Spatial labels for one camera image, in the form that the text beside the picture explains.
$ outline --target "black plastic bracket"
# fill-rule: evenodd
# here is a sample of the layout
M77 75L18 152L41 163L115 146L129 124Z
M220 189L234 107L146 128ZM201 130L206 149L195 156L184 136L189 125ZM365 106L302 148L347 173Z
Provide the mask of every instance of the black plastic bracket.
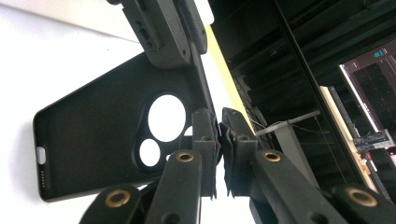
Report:
M142 193L132 185L117 185L102 191L81 218L89 223L142 223Z
M349 223L392 224L396 221L394 204L357 184L335 187L330 202Z
M201 175L199 153L191 150L174 152L163 170L145 223L199 223Z
M205 27L193 0L122 0L123 12L151 63L161 69L191 66L192 42L207 48Z
M227 188L233 196L251 197L256 223L346 223L283 153L259 150L240 112L224 108L220 125Z
M220 159L219 131L215 114L199 109L192 114L192 150L202 156L203 178L201 196L211 197L216 193L216 166Z

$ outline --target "screw hole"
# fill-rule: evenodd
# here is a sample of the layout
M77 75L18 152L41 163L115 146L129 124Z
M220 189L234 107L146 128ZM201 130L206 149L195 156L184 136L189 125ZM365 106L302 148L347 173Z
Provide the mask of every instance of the screw hole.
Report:
M373 195L361 190L361 189L346 189L347 195L349 198L362 206L366 207L375 207L378 205L376 198Z
M105 203L107 207L117 208L128 203L130 198L131 194L128 191L116 189L107 194Z
M275 154L274 152L264 152L262 157L268 161L280 161L280 156Z
M194 156L188 152L182 152L177 155L178 161L188 162L188 161L192 161L193 159L194 159Z
M149 40L149 33L145 29L140 28L139 32L146 40Z

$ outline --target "white wall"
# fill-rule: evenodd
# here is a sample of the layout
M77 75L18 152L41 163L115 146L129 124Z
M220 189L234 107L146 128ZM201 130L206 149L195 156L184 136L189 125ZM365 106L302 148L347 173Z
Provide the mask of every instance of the white wall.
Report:
M57 203L44 203L38 196L33 117L142 49L134 42L2 6L0 30L0 223L78 223L94 195ZM219 198L203 200L202 223L253 223L248 199L226 198L222 167Z

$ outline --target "wire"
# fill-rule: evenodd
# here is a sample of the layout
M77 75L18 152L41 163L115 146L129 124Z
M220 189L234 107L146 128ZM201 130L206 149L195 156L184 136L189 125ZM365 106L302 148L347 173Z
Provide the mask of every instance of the wire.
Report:
M265 138L268 140L268 142L271 144L271 149L275 149L275 146L274 146L274 143L273 143L273 138L272 138L272 136L271 136L271 134L270 133L267 133L266 135L265 135Z
M256 124L256 125L262 127L262 128L265 128L263 125L261 125L261 124L260 124L259 122L257 122L257 121L254 121L253 119L250 119L250 121L253 122L254 124Z
M321 131L322 135L323 135L324 141L326 142L327 148L329 149L330 153L332 154L332 158L333 158L334 161L335 161L335 165L337 166L338 171L340 172L341 176L343 177L344 182L347 183L347 180L346 180L346 178L344 177L344 174L343 174L343 172L342 172L342 170L341 170L340 164L338 164L338 161L337 161L337 159L335 158L334 153L332 153L332 149L330 148L330 144L329 144L329 142L327 141L326 135L324 134L324 132L323 132L322 129L321 129L321 126L320 126L320 123L319 123L319 121L318 121L317 116L315 116L315 120L317 121L317 124L318 124L318 126L319 126L319 128L320 128L320 131Z
M264 138L264 135L260 135L259 138L260 138L263 142L267 143L268 146L269 146L271 149L274 149L274 144L272 143L271 140L269 140L268 138Z
M277 122L267 126L267 128L272 127L272 126L277 125L277 124L282 123L282 122L285 122L285 121L277 121Z
M306 129L306 128L297 126L297 125L295 125L295 124L292 124L292 126L298 128L298 129L301 129L301 130L303 130L303 131L310 132L310 133L322 133L322 132L318 132L318 131L313 131L313 130Z

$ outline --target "cable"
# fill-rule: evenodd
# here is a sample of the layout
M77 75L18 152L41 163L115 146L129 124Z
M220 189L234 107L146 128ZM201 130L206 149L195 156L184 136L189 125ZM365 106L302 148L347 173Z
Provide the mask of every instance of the cable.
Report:
M250 119L250 121L253 122L254 124L256 124L256 125L262 127L262 128L265 128L263 125L261 125L261 124L260 124L259 122L257 122L257 121L254 121L253 119Z
M303 127L300 127L300 126L297 126L297 125L295 125L295 124L291 124L293 127L296 127L296 128L298 128L298 129L301 129L301 130L303 130L303 131L306 131L306 132L311 132L311 133L321 133L321 132L318 132L318 131L313 131L313 130L309 130L309 129L306 129L306 128L303 128Z
M338 171L340 172L341 176L343 177L344 182L347 183L347 180L346 180L346 178L344 177L343 172L341 171L340 164L338 164L338 161L337 161L337 159L335 158L334 153L332 153L332 149L330 148L330 144L329 144L329 142L327 141L326 135L324 134L324 132L323 132L321 126L320 126L320 123L319 123L319 121L318 121L318 117L317 117L317 116L315 116L315 120L317 121L317 124L318 124L318 126L319 126L319 128L320 128L320 131L321 131L322 135L323 135L324 141L326 142L327 148L330 150L330 153L332 154L332 158L333 158L334 161L335 161L335 165L337 165Z
M272 127L272 126L277 125L278 123L282 123L282 122L285 122L285 121L277 121L277 122L275 122L275 123L273 123L273 124L267 126L267 128Z

